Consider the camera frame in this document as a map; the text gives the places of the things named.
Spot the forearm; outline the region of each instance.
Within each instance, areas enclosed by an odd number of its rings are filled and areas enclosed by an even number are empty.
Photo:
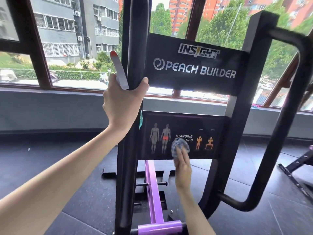
[[[44,234],[76,190],[125,134],[108,127],[0,200],[1,233]]]
[[[178,194],[184,209],[188,233],[192,235],[215,235],[202,210],[194,201],[191,192],[184,191]]]

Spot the purple metal bar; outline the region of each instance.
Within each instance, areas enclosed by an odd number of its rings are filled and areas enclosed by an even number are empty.
[[[157,185],[156,170],[153,160],[145,160],[146,180],[148,183],[148,202],[150,210],[151,223],[163,223],[163,212],[161,207],[161,200],[159,188]]]
[[[138,225],[138,235],[152,235],[152,234],[171,234],[181,233],[182,222],[180,220],[169,221],[164,223],[154,223]]]

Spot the hand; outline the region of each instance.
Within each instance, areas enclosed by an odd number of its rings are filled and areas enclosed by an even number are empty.
[[[111,74],[108,89],[103,93],[103,109],[109,118],[109,126],[127,133],[138,115],[148,89],[148,79],[145,77],[135,90],[122,90],[116,75]]]
[[[190,193],[191,184],[191,166],[187,150],[182,147],[176,147],[177,158],[174,158],[176,168],[175,184],[178,193]]]

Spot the person's left hand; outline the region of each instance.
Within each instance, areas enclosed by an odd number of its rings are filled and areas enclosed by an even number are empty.
[[[148,89],[148,78],[145,77],[135,90],[122,90],[116,75],[111,74],[108,89],[103,93],[103,109],[109,118],[109,126],[128,132]]]

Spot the swirl logo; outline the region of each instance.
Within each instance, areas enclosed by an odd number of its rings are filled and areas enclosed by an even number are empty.
[[[156,70],[162,70],[162,69],[164,68],[164,66],[165,66],[165,61],[164,61],[164,59],[159,59],[159,58],[154,59],[154,61],[153,61],[153,66],[154,66],[154,68],[155,68]]]

